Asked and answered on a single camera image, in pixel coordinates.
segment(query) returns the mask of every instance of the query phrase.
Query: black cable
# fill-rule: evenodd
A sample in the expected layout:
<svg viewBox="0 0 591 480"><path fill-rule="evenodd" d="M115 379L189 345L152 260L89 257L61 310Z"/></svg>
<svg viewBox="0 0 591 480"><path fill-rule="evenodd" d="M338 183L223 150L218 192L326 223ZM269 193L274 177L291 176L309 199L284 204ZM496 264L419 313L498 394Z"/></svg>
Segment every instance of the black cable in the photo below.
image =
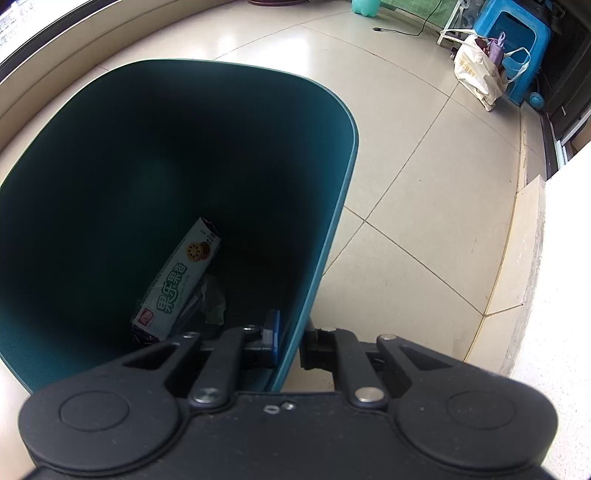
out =
<svg viewBox="0 0 591 480"><path fill-rule="evenodd" d="M425 21L423 22L423 26L421 27L421 31L419 33L406 33L406 32L401 32L400 30L393 30L391 28L381 28L381 27L374 27L374 30L376 32L396 32L396 33L401 33L402 35L408 35L409 37L418 37L421 33L423 33L423 30L425 30L425 25L427 25L427 21L437 11L437 9L439 8L439 6L441 5L442 2L443 2L443 0L439 0L439 3L435 7L435 10L433 10L429 14L429 16L425 19Z"/></svg>

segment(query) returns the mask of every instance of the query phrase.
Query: white wall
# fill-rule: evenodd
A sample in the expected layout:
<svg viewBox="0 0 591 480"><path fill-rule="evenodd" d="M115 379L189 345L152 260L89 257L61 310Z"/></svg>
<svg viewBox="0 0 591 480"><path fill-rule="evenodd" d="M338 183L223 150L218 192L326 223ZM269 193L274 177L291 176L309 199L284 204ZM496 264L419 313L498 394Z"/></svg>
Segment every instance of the white wall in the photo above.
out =
<svg viewBox="0 0 591 480"><path fill-rule="evenodd" d="M562 480L591 476L591 144L545 186L545 226L530 318L511 378L558 412L544 466Z"/></svg>

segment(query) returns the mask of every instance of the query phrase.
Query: plastic bag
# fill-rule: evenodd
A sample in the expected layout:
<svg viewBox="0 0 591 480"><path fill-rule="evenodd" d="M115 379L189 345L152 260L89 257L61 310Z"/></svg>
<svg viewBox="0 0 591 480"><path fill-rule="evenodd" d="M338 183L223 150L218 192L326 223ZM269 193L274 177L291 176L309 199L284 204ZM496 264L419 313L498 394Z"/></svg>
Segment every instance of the plastic bag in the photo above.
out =
<svg viewBox="0 0 591 480"><path fill-rule="evenodd" d="M460 40L459 38L450 35L442 35L442 37L462 44L454 60L454 73L456 74L456 78L464 87L470 90L472 94L480 100L484 108L490 112L495 106L496 99L501 97L507 89L507 85L516 81L520 75L527 70L527 67L530 65L530 52L526 48L521 47L504 54L503 58L506 58L518 51L525 50L528 55L528 61L521 66L520 70L511 80L507 80L506 75L499 74L497 66L476 44L476 39L479 38L476 31L449 29L442 30L441 33L443 34L450 31L469 34L468 38L465 40Z"/></svg>
<svg viewBox="0 0 591 480"><path fill-rule="evenodd" d="M206 273L199 280L170 334L194 331L201 333L205 340L213 338L223 326L225 311L223 290L217 278Z"/></svg>

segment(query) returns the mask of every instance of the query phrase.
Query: purple bag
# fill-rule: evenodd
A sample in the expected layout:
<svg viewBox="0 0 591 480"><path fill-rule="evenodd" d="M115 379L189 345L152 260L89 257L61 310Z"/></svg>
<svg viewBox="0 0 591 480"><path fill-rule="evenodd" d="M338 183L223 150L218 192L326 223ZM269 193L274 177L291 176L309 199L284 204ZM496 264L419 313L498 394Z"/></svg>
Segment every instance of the purple bag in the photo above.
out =
<svg viewBox="0 0 591 480"><path fill-rule="evenodd" d="M505 32L501 32L499 38L493 38L488 42L488 57L497 66L501 66L505 55Z"/></svg>

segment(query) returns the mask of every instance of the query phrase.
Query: teal trash can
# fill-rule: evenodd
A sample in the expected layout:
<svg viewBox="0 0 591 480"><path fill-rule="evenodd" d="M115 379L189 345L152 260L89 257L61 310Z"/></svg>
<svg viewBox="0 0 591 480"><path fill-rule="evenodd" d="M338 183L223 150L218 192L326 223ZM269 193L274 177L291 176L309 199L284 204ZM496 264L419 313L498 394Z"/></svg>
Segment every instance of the teal trash can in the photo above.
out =
<svg viewBox="0 0 591 480"><path fill-rule="evenodd" d="M282 314L278 390L322 275L357 152L323 86L258 67L147 60L77 93L0 187L0 353L30 391L136 348L138 300L199 216L226 327Z"/></svg>

